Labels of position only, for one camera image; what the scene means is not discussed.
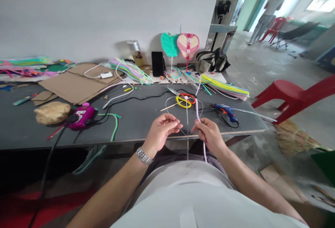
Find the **hand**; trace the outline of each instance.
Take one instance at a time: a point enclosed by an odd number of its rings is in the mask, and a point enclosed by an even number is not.
[[[205,142],[210,152],[218,157],[219,154],[228,149],[220,134],[219,127],[216,123],[207,118],[200,119],[201,123],[196,120],[193,131],[198,130],[199,138]]]
[[[182,127],[183,125],[174,115],[165,113],[156,118],[142,146],[144,153],[153,159],[157,151],[163,148],[168,135],[178,133]]]

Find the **pink leaf craft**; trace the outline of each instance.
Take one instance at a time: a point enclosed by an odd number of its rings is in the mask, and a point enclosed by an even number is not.
[[[187,72],[188,61],[193,59],[195,53],[199,49],[199,38],[195,34],[182,33],[177,39],[177,45],[184,59],[187,61]]]

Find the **craft table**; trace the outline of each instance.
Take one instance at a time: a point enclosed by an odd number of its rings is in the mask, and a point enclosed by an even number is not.
[[[137,90],[125,97],[118,98],[123,100],[127,97],[144,98],[148,96],[157,96],[167,91],[167,85],[171,88],[185,89],[187,92],[195,94],[195,89],[191,85],[183,84],[154,84],[154,85],[136,85]],[[124,93],[126,88],[122,88],[122,85],[117,85],[114,88],[110,88],[106,92],[97,96],[90,103],[94,108],[99,110],[99,113],[105,113],[102,110],[103,105],[107,102],[103,97],[108,95],[109,98],[116,97]],[[34,109],[36,108],[32,101],[25,102],[19,106],[12,105],[13,102],[20,100],[26,96],[34,93],[40,93],[45,89],[37,84],[32,84],[26,87],[14,89],[13,91],[1,90],[1,132],[0,132],[0,150],[13,150],[13,149],[42,149],[50,148],[56,141],[57,135],[47,141],[47,137],[50,136],[58,127],[56,126],[45,126],[38,124],[35,120],[36,114]],[[165,108],[165,101],[174,96],[174,94],[168,92],[158,98],[149,98],[147,100],[136,100],[131,99],[123,103],[114,105],[111,108],[111,113],[116,113],[122,117],[119,119],[119,126],[115,135],[115,141],[110,142],[112,131],[115,126],[115,119],[113,116],[109,116],[101,121],[100,123],[93,125],[82,131],[73,131],[66,129],[57,145],[57,147],[83,147],[90,146],[92,144],[124,144],[124,143],[138,143],[145,140],[147,133],[150,129],[152,121],[163,113],[160,110]],[[210,96],[205,91],[201,91],[198,94],[198,99],[203,103],[204,107],[209,107],[211,103],[221,103],[231,105],[239,109],[245,109],[248,111],[254,111],[248,101],[243,102],[241,100],[232,100],[226,98],[219,93],[212,93]],[[61,98],[57,98],[53,101],[66,102]],[[167,101],[166,105],[170,106],[176,103],[175,98],[171,98]],[[186,109],[179,107],[178,105],[168,109],[169,113],[174,114],[184,125],[183,131],[187,133],[186,124]],[[227,145],[232,145],[243,138],[254,135],[257,133],[264,132],[267,127],[263,120],[256,115],[248,114],[240,111],[235,111],[237,120],[240,123],[240,127],[237,129],[227,126],[214,111],[204,111],[200,116],[206,117],[217,123],[219,126],[222,136],[234,136],[234,138],[227,141]],[[189,132],[193,127],[193,122],[196,119],[196,113],[193,106],[188,110],[189,117]],[[190,139],[198,138],[197,134],[192,134]],[[186,136],[182,132],[171,135],[169,139],[181,140],[186,139]]]

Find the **blue glue gun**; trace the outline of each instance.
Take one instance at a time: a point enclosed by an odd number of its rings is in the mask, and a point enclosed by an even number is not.
[[[236,116],[233,114],[233,107],[224,104],[210,104],[214,109],[220,109],[223,111],[224,114],[229,116],[231,122],[237,122]]]

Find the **red plastic chair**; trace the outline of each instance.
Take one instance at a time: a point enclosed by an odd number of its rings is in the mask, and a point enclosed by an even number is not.
[[[332,75],[307,90],[286,80],[275,80],[262,93],[256,96],[257,100],[252,104],[254,108],[272,100],[282,99],[285,102],[278,108],[286,110],[273,124],[280,124],[291,116],[299,113],[308,106],[335,94],[335,75]]]
[[[45,198],[43,208],[38,213],[33,228],[41,227],[70,210],[86,203],[95,193],[95,189],[52,198]],[[8,196],[0,199],[0,227],[27,228],[39,204],[40,192],[23,197]]]
[[[285,25],[285,23],[286,23],[286,18],[284,18],[284,17],[275,18],[275,20],[273,21],[271,27],[268,29],[268,31],[266,31],[266,33],[264,34],[264,36],[261,39],[261,41],[263,41],[265,39],[265,37],[267,37],[267,35],[271,33],[272,37],[271,37],[271,39],[269,41],[270,41],[270,43],[272,43],[272,41],[278,35],[279,30],[282,29],[282,27]]]

